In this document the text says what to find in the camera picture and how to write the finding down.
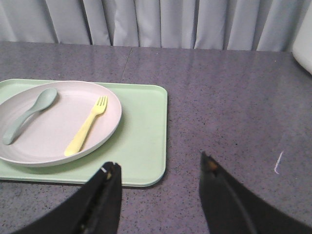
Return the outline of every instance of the plastic spoon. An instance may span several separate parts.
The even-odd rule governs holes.
[[[58,92],[55,88],[48,88],[43,90],[35,104],[27,110],[24,114],[22,114],[20,117],[18,117],[12,125],[6,130],[6,132],[3,135],[2,142],[5,145],[9,145],[12,143],[12,141],[18,136],[18,130],[20,129],[21,125],[30,117],[32,114],[42,111],[49,107],[54,99],[56,98]]]

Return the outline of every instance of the fork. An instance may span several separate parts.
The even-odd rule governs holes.
[[[107,96],[99,97],[96,103],[94,104],[93,108],[91,109],[91,112],[79,131],[74,136],[73,140],[69,143],[67,146],[64,155],[70,156],[73,154],[76,154],[80,151],[88,132],[94,122],[94,119],[96,116],[102,114],[105,112],[107,107]]]

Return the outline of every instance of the table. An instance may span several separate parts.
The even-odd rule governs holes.
[[[209,233],[198,196],[202,151],[312,226],[312,77],[289,52],[0,42],[0,81],[10,78],[168,91],[165,175],[152,187],[123,189],[118,233]],[[0,233],[34,221],[79,188],[1,181]]]

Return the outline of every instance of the curtain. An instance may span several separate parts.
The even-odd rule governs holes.
[[[311,0],[0,0],[0,41],[290,51]]]

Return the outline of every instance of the plastic tray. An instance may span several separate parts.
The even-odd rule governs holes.
[[[49,82],[55,81],[2,81],[0,103]],[[122,105],[122,117],[111,138],[89,155],[58,166],[27,168],[0,160],[0,179],[84,184],[107,161],[121,166],[123,186],[147,187],[162,178],[166,168],[167,91],[156,85],[95,83],[113,91]]]

